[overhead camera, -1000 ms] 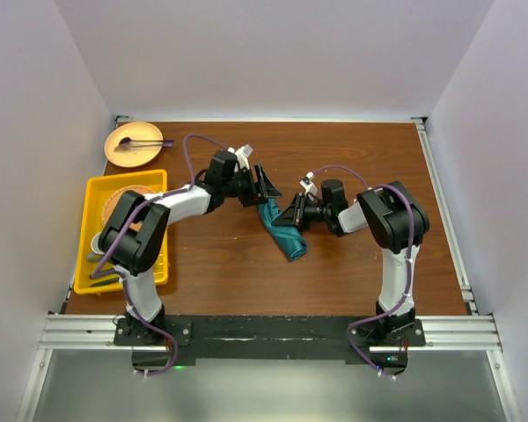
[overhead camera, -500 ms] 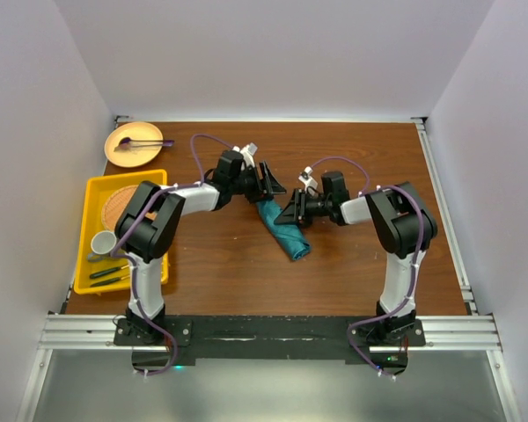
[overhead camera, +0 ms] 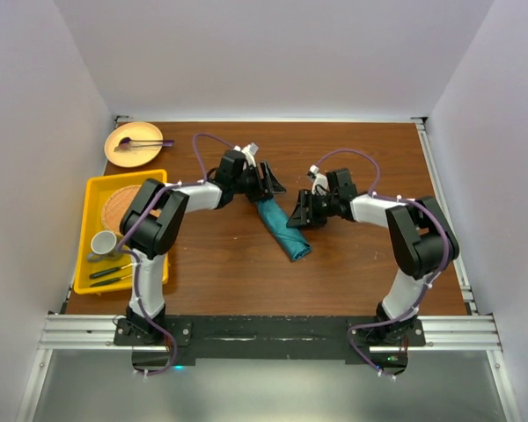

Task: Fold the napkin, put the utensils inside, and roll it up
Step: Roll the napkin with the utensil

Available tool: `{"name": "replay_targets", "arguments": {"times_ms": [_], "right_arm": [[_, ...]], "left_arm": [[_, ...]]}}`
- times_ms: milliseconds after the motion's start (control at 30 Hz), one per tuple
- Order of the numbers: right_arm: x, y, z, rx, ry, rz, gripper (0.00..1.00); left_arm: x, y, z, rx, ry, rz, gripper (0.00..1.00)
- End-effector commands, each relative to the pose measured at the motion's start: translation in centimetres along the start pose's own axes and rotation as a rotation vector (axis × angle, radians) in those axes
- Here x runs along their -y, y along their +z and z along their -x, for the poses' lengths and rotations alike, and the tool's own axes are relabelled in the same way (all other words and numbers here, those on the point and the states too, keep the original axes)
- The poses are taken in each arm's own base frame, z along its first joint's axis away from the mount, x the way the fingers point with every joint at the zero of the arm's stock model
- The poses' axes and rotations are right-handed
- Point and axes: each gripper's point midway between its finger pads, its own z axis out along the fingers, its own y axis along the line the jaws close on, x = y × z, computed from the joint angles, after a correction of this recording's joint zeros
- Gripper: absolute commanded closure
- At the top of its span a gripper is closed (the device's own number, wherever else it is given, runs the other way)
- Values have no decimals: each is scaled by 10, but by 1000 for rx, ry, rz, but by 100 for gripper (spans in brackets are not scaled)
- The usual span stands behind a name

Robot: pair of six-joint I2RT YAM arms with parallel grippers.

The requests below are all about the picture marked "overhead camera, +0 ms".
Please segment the teal cloth napkin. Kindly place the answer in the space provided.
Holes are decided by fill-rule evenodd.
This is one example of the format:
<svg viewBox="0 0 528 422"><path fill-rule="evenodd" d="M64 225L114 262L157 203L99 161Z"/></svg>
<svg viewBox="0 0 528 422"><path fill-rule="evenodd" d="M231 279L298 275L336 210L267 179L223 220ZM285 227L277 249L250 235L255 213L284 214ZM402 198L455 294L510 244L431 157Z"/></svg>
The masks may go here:
<svg viewBox="0 0 528 422"><path fill-rule="evenodd" d="M256 202L260 219L291 261L309 255L311 245L298 229L288 228L288 217L274 199Z"/></svg>

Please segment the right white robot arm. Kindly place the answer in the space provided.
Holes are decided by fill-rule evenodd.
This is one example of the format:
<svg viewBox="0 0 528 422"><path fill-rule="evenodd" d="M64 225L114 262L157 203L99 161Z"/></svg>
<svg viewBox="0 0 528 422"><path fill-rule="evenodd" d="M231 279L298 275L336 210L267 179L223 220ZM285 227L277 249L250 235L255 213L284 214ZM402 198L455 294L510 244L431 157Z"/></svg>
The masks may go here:
<svg viewBox="0 0 528 422"><path fill-rule="evenodd" d="M308 176L312 188L299 192L289 228L318 228L337 216L388 230L398 271L374 320L348 331L352 336L374 332L380 343L395 345L416 319L436 278L458 257L458 240L450 224L432 196L415 200L375 190L360 193L346 168L323 174L313 165Z"/></svg>

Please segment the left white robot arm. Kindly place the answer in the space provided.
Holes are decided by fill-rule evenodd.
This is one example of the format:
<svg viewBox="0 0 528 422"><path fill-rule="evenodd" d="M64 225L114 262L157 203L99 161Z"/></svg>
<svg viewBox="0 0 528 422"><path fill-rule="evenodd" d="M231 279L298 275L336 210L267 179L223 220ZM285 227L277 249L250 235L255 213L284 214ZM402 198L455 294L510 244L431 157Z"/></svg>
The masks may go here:
<svg viewBox="0 0 528 422"><path fill-rule="evenodd" d="M227 150L219 165L196 182L146 179L120 222L121 245L135 267L125 313L131 334L145 345L155 345L168 335L162 277L166 255L186 214L223 208L238 194L256 203L285 192L269 164L256 163L249 149Z"/></svg>

